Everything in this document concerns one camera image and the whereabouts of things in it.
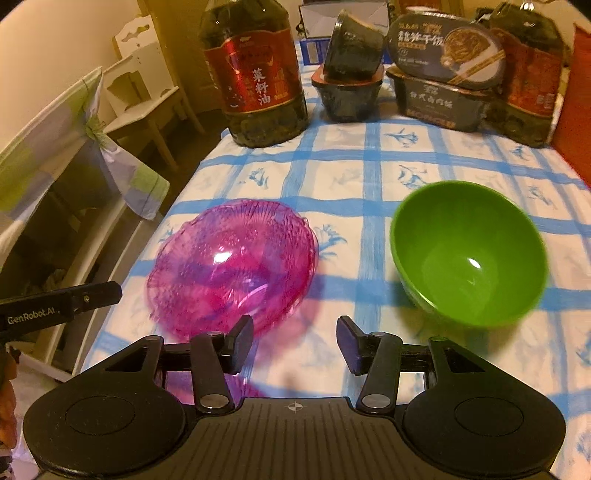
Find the large red-label oil bottle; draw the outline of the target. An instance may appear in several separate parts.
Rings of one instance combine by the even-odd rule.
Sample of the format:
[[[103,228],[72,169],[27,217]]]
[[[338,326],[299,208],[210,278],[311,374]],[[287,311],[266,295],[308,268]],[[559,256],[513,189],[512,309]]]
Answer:
[[[208,2],[199,38],[235,143],[269,147],[308,127],[296,44],[279,2]]]

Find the rectangular dark instant rice box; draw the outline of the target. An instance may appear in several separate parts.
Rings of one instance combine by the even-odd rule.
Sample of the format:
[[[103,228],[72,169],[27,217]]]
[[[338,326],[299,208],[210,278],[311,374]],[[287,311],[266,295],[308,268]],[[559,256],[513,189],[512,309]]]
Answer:
[[[468,90],[403,73],[396,65],[386,70],[401,115],[446,129],[476,131],[493,98],[491,89]]]

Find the green checked hanging cloth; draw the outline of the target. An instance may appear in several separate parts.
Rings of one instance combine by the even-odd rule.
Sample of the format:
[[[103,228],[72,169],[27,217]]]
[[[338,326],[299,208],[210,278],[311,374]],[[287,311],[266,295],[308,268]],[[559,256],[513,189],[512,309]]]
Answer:
[[[137,215],[155,217],[169,182],[118,146],[98,117],[103,72],[96,68],[60,94],[1,151],[1,223],[25,222],[78,151],[98,152],[98,173]]]

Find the blue checked tablecloth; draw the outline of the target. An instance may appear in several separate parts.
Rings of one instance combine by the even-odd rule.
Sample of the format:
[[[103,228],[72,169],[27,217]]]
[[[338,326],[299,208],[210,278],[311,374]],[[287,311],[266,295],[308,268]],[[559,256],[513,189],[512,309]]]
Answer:
[[[85,363],[92,366],[135,340],[162,335],[150,316],[145,284],[166,239],[201,211],[235,198],[270,199],[308,219],[320,247],[308,296],[293,316],[252,347],[236,390],[270,397],[356,397],[362,379],[346,368],[335,322],[352,317],[367,331],[412,344],[448,337],[550,397],[566,439],[554,465],[562,479],[590,475],[590,192],[554,150],[532,149],[491,133],[463,133],[400,116],[384,83],[374,116],[332,124],[301,79],[311,123],[300,136],[247,149],[228,135],[187,182],[123,281]],[[399,203],[419,187],[464,180],[518,204],[548,253],[546,293],[512,328],[490,332],[433,322],[399,282],[389,246]]]

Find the red tote bag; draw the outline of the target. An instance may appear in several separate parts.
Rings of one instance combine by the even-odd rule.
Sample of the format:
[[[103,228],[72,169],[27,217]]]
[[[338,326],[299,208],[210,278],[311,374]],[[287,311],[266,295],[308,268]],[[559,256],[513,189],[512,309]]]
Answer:
[[[587,186],[591,176],[590,54],[590,32],[575,25],[566,95],[551,140],[551,146]]]

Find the green plastic bowl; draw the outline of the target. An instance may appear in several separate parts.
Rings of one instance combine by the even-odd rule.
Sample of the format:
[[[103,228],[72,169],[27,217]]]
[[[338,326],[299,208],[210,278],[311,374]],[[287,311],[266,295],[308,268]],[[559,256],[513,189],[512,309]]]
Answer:
[[[535,224],[476,183],[441,181],[411,193],[393,216],[390,246],[407,295],[443,322],[513,325],[546,289],[548,255]]]

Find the pink glass plate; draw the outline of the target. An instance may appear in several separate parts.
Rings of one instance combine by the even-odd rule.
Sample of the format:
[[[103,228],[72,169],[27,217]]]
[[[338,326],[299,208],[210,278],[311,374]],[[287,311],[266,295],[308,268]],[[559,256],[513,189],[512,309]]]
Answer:
[[[317,235],[293,208],[232,200],[163,243],[146,278],[146,303],[159,328],[179,340],[226,332],[243,315],[260,337],[290,317],[317,266]]]

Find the oval instant rice box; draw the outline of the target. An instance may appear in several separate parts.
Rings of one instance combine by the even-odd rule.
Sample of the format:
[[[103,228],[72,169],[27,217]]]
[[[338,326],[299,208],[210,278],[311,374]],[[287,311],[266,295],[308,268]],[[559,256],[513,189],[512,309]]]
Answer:
[[[505,51],[485,27],[440,12],[404,14],[391,25],[388,51],[407,75],[469,90],[499,85]]]

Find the tilted dark instant-food cup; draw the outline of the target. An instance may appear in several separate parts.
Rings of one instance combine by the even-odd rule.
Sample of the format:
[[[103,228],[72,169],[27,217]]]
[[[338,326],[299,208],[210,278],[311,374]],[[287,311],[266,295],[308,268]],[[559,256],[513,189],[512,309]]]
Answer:
[[[332,30],[324,73],[329,80],[370,79],[383,62],[385,36],[348,10],[339,12]]]

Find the white shelf rack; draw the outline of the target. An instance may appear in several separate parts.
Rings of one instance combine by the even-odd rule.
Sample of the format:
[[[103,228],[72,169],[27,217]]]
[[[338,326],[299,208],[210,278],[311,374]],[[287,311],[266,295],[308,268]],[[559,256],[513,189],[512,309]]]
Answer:
[[[85,144],[49,188],[4,263],[2,297],[124,281],[159,221],[131,211],[98,160]],[[102,307],[23,336],[25,364],[58,381],[78,374],[108,312]]]

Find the white wooden chair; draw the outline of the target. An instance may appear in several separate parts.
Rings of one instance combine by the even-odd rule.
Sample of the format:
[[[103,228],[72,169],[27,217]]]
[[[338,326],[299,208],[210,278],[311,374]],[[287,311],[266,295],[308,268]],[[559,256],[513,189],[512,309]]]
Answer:
[[[114,36],[114,45],[121,59],[104,70],[103,88],[115,119],[104,132],[115,141],[147,132],[161,158],[176,171],[178,165],[158,126],[162,113],[170,110],[179,120],[189,120],[200,134],[204,127],[168,69],[152,18],[136,17],[125,24]]]

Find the dark instant-food bowl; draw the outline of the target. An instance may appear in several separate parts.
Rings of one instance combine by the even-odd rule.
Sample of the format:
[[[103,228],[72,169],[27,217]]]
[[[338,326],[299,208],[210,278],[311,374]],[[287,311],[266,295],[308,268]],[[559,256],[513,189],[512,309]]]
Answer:
[[[376,110],[384,73],[385,68],[381,65],[370,79],[329,80],[321,65],[311,75],[311,84],[317,89],[329,120],[362,122]]]

